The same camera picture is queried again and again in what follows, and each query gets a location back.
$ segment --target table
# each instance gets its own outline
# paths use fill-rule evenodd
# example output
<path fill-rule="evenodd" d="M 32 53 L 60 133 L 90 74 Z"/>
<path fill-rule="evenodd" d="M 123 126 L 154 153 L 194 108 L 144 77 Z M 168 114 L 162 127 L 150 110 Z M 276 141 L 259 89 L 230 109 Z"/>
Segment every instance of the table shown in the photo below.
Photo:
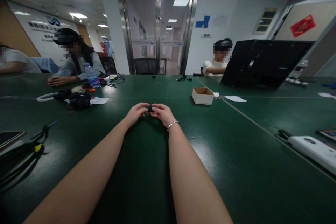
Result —
<path fill-rule="evenodd" d="M 148 58 L 155 58 L 155 55 L 151 55 Z M 166 74 L 167 73 L 167 57 L 166 57 L 166 55 L 161 55 L 160 64 L 161 64 L 161 60 L 163 60 L 163 67 L 159 67 L 159 74 L 160 74 L 160 69 L 163 69 L 164 74 Z"/>
<path fill-rule="evenodd" d="M 23 182 L 0 196 L 2 216 L 10 223 L 21 223 L 130 107 L 142 101 L 171 108 L 235 223 L 335 223 L 335 180 L 272 136 L 277 128 L 285 127 L 291 133 L 323 139 L 314 135 L 314 128 L 335 127 L 336 100 L 317 95 L 317 91 L 328 92 L 320 86 L 324 80 L 306 89 L 286 83 L 276 91 L 257 91 L 233 89 L 209 76 L 177 82 L 181 76 L 125 75 L 126 81 L 116 89 L 107 86 L 98 90 L 98 97 L 111 98 L 105 105 L 69 111 L 55 100 L 35 100 L 62 89 L 47 86 L 48 76 L 31 74 L 2 80 L 0 97 L 17 98 L 0 98 L 0 131 L 27 130 L 28 139 L 44 124 L 60 119 L 45 143 L 48 154 Z M 204 85 L 221 95 L 244 96 L 247 102 L 216 99 L 211 106 L 196 105 L 192 89 Z M 307 116 L 310 108 L 316 119 L 299 119 L 300 114 Z M 155 118 L 140 118 L 125 136 L 90 220 L 109 222 L 176 222 L 168 134 Z"/>

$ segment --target white cardboard box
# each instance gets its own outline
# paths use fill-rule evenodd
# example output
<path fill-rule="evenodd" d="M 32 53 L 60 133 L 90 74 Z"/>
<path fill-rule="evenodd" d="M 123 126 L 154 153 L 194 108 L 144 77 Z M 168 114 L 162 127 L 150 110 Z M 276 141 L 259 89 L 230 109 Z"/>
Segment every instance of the white cardboard box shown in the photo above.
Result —
<path fill-rule="evenodd" d="M 214 100 L 214 94 L 205 87 L 194 87 L 192 93 L 192 98 L 196 104 L 211 105 Z"/>

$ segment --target water bottle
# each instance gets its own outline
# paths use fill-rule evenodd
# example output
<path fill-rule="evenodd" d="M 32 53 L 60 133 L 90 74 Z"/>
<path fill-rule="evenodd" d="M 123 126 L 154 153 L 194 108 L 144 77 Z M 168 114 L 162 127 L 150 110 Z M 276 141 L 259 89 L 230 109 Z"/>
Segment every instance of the water bottle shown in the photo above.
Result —
<path fill-rule="evenodd" d="M 91 87 L 100 88 L 100 81 L 98 79 L 98 76 L 95 70 L 90 66 L 89 62 L 85 63 L 85 73 Z"/>
<path fill-rule="evenodd" d="M 302 61 L 300 64 L 298 64 L 296 66 L 296 68 L 294 69 L 294 74 L 293 74 L 293 77 L 295 79 L 298 79 L 300 77 L 300 75 L 302 74 L 303 70 L 308 66 L 308 62 L 309 61 Z"/>

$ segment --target chair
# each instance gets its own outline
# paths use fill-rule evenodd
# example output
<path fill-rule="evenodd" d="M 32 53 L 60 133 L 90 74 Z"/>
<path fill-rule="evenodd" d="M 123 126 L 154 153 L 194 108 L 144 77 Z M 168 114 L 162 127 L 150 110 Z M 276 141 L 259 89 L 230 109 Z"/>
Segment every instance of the chair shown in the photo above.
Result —
<path fill-rule="evenodd" d="M 158 74 L 158 61 L 152 58 L 134 59 L 136 74 Z"/>
<path fill-rule="evenodd" d="M 114 63 L 114 59 L 112 57 L 99 57 L 103 68 L 105 69 L 106 74 L 116 74 L 116 66 Z"/>
<path fill-rule="evenodd" d="M 50 58 L 42 58 L 42 57 L 30 57 L 41 69 L 42 73 L 48 74 L 56 74 L 60 69 L 55 62 Z"/>

